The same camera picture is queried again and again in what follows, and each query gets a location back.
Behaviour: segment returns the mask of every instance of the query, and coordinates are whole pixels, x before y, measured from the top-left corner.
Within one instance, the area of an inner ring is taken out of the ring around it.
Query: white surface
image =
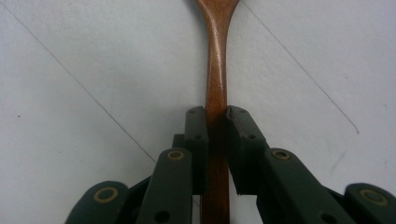
[[[0,217],[62,223],[90,186],[150,175],[205,103],[205,24],[192,0],[0,2]],[[240,2],[229,104],[325,186],[396,194],[395,22],[392,1]]]

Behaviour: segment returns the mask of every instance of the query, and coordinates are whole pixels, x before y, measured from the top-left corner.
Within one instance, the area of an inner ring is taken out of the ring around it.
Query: diagonal line
[[[134,140],[134,138],[116,121],[116,119],[114,119],[114,117],[99,103],[99,101],[97,101],[92,95],[91,93],[82,85],[82,83],[75,77],[73,76],[73,74],[55,57],[55,55],[37,38],[37,36],[35,36],[32,31],[29,30],[29,28],[27,28],[27,26],[25,26],[23,24],[23,22],[21,22],[3,3],[0,2],[1,5],[3,5],[3,7],[8,11],[9,14],[11,14],[15,20],[17,20],[25,29],[27,32],[29,32],[30,35],[33,36],[33,38],[47,51],[47,53],[49,53],[49,55],[55,59],[55,61],[64,69],[64,71],[71,77],[73,78],[77,84],[108,114],[108,116],[114,120],[114,122],[116,122],[116,124],[146,153],[146,155],[148,155],[152,161],[156,162],[150,155],[149,153],[142,148],[142,146],[139,145],[139,143],[136,142],[136,140]]]
[[[289,56],[298,64],[298,66],[303,69],[303,71],[305,72],[305,74],[314,82],[314,84],[326,95],[326,97],[332,102],[333,105],[335,105],[335,107],[337,107],[337,109],[341,112],[341,114],[343,114],[343,116],[349,121],[349,123],[355,128],[356,133],[359,134],[359,129],[356,126],[356,124],[352,121],[352,119],[349,118],[349,116],[343,111],[343,109],[341,109],[341,107],[334,101],[334,99],[329,95],[329,93],[327,93],[318,83],[317,81],[311,76],[311,74],[309,74],[309,72],[301,65],[301,63],[294,57],[294,55],[291,54],[291,52],[286,48],[285,45],[282,44],[282,42],[280,42],[280,40],[274,35],[274,33],[272,33],[272,31],[264,24],[264,22],[262,22],[260,20],[260,18],[254,14],[254,12],[248,7],[248,5],[244,2],[241,1],[242,4],[247,8],[247,10],[250,11],[251,14],[253,14],[253,16],[259,21],[259,23],[271,34],[271,36],[274,37],[274,39],[276,40],[276,42],[289,54]]]

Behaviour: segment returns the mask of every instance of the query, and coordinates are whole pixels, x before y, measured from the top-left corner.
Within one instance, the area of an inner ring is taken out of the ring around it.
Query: brown wooden utensil
[[[201,223],[230,223],[225,114],[227,111],[226,44],[239,0],[196,0],[206,21],[209,56],[206,84],[206,127],[209,134],[209,190],[201,197]]]

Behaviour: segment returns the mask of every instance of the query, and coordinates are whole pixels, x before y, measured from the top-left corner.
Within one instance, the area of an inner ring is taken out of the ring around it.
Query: round hole
[[[361,189],[360,191],[361,197],[370,203],[374,203],[379,206],[387,206],[388,199],[384,197],[382,194],[372,190],[372,189]]]
[[[96,200],[98,203],[109,203],[117,198],[118,195],[119,192],[117,191],[117,189],[112,187],[106,187],[96,191],[96,193],[93,195],[93,199]]]
[[[288,161],[290,159],[290,154],[284,150],[274,150],[272,154],[275,158],[282,161]]]
[[[158,212],[157,214],[155,214],[155,217],[154,217],[154,219],[157,223],[168,222],[170,218],[171,218],[170,214],[166,211]]]
[[[168,159],[172,161],[178,161],[183,159],[184,153],[180,150],[173,150],[168,153]]]
[[[326,223],[337,223],[337,219],[329,213],[321,213],[320,218]]]

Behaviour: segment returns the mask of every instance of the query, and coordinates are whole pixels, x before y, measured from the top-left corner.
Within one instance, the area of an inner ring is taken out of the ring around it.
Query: wooden spoon
[[[225,137],[227,111],[226,44],[239,0],[196,0],[204,13],[209,42],[206,127],[209,134],[209,190],[201,197],[201,223],[230,223],[228,163]]]

